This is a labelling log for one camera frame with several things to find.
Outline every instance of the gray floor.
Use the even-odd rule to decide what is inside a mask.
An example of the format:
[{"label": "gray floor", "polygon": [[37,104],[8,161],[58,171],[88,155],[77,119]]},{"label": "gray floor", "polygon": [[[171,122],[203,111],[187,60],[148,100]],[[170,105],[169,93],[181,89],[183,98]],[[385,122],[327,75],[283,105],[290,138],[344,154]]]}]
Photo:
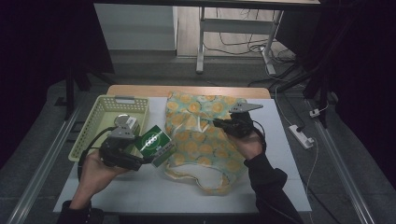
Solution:
[{"label": "gray floor", "polygon": [[[268,88],[273,81],[265,75],[262,59],[205,58],[205,72],[200,76],[195,74],[195,60],[192,58],[137,52],[134,56],[113,53],[112,59],[116,75],[110,76],[119,84],[244,87],[250,81],[265,78],[270,80],[255,84],[253,87]],[[281,73],[288,66],[290,64],[277,65],[276,71]],[[108,85],[102,80],[91,75],[89,77],[92,82],[91,90],[89,92],[76,90],[77,99],[81,99],[85,95],[87,103],[81,108],[75,130],[78,130],[78,127],[81,127],[82,122],[87,118],[96,97],[106,93],[108,88]],[[312,192],[308,193],[313,212],[302,214],[304,222],[337,223],[326,211],[327,208],[339,223],[361,223],[353,201],[347,194],[328,150],[318,134],[315,122],[309,118],[309,107],[302,96],[303,89],[303,86],[297,86],[286,91],[286,94],[277,94],[276,96],[273,94],[272,97],[276,99],[279,108],[283,111],[284,117],[281,116],[281,118],[285,133],[298,170],[305,181],[312,171],[318,151],[318,160],[309,182],[309,188],[315,192],[320,202]],[[55,84],[49,89],[48,100],[40,116],[13,157],[0,171],[0,209],[2,211],[0,223],[7,222],[35,173],[35,169],[61,129],[65,110],[64,107],[56,106],[55,103],[59,97],[64,96],[65,85],[63,82]],[[332,101],[327,109],[328,130],[347,165],[347,169],[352,174],[363,200],[368,204],[375,223],[394,223],[396,220],[395,190],[361,142],[338,118],[334,112],[334,104],[335,102]],[[318,147],[315,149],[303,149],[287,129],[290,123],[303,125],[303,122],[305,135],[315,138],[318,142]],[[67,135],[62,150],[24,223],[56,222],[58,215],[51,211],[73,165],[67,159],[67,155],[77,135],[78,133],[74,132]],[[116,216],[106,216],[105,223],[118,223],[118,219]]]}]

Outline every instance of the person's left hand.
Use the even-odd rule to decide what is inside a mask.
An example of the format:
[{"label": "person's left hand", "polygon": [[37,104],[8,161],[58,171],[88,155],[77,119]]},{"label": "person's left hand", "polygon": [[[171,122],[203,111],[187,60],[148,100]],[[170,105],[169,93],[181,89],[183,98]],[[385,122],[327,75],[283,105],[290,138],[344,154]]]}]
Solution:
[{"label": "person's left hand", "polygon": [[99,150],[95,150],[84,161],[81,179],[69,207],[71,209],[86,207],[94,194],[105,189],[117,175],[125,172],[128,170],[104,165],[100,159]]}]

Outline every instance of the white plastic basket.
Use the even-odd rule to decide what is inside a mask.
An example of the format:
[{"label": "white plastic basket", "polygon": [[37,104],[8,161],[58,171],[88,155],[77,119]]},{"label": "white plastic basket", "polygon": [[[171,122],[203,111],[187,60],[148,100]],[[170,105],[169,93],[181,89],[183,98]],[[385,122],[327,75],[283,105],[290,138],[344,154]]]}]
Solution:
[{"label": "white plastic basket", "polygon": [[[69,153],[70,161],[78,161],[93,138],[102,130],[114,127],[114,120],[118,115],[127,114],[135,117],[140,126],[141,135],[146,130],[146,120],[149,116],[149,98],[133,96],[101,95],[92,107],[76,143]],[[103,134],[92,147],[99,147],[105,141],[107,135]]]}]

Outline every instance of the power strip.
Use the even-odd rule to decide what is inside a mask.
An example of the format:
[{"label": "power strip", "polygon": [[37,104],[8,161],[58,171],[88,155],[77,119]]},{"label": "power strip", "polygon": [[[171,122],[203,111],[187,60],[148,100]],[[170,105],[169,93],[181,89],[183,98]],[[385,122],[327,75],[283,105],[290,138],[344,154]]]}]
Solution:
[{"label": "power strip", "polygon": [[293,133],[293,135],[297,138],[297,140],[300,142],[300,144],[305,148],[309,149],[311,148],[314,144],[314,139],[312,138],[307,138],[303,132],[297,132],[297,125],[291,125],[289,126],[289,130]]}]

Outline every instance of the black sleeve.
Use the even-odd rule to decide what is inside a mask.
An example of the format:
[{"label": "black sleeve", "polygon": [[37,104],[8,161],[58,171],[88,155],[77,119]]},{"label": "black sleeve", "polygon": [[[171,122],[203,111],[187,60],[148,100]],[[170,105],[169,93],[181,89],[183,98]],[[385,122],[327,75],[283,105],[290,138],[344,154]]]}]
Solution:
[{"label": "black sleeve", "polygon": [[303,223],[297,210],[283,191],[288,175],[274,169],[264,153],[250,161],[248,168],[250,185],[256,192],[256,206],[262,223]]},{"label": "black sleeve", "polygon": [[85,224],[90,220],[91,203],[83,209],[70,209],[71,201],[62,205],[62,212],[58,217],[57,224]]}]

